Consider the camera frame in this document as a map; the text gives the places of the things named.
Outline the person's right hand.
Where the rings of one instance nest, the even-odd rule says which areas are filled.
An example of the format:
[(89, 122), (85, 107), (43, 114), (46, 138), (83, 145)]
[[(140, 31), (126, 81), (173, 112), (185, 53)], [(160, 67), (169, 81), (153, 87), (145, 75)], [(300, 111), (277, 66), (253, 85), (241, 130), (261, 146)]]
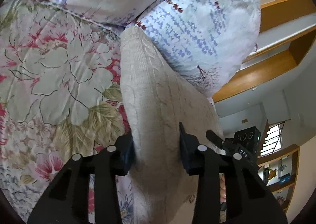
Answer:
[(225, 203), (227, 196), (226, 196), (226, 184), (225, 184), (225, 178), (224, 173), (220, 173), (220, 202)]

